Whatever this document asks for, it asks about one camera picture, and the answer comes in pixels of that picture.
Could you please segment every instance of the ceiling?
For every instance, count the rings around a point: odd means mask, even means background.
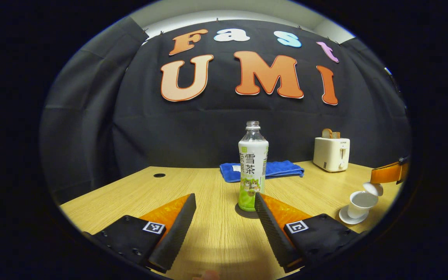
[[[142,27],[182,14],[212,10],[250,11],[281,18],[314,30],[326,18],[289,0],[160,0],[130,16]]]

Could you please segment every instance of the plastic bottle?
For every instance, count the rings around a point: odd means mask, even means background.
[[[263,193],[265,165],[269,142],[260,134],[258,121],[247,122],[247,134],[238,142],[241,181],[238,206],[244,211],[255,211],[255,193]]]

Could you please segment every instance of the bottle label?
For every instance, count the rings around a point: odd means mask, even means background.
[[[264,192],[265,167],[269,143],[239,143],[240,149],[240,196],[238,206],[245,211],[255,211],[255,194]]]

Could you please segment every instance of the blue towel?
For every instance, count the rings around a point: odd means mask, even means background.
[[[238,166],[237,171],[233,170],[233,165]],[[240,164],[239,163],[223,163],[220,165],[220,173],[224,180],[228,183],[240,182]],[[291,161],[274,161],[267,163],[265,166],[265,178],[272,179],[284,176],[300,176],[304,177],[304,169]]]

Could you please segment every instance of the toaster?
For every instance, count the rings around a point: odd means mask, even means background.
[[[328,172],[344,171],[348,167],[350,139],[340,138],[340,133],[330,129],[322,131],[322,137],[314,141],[313,163]]]

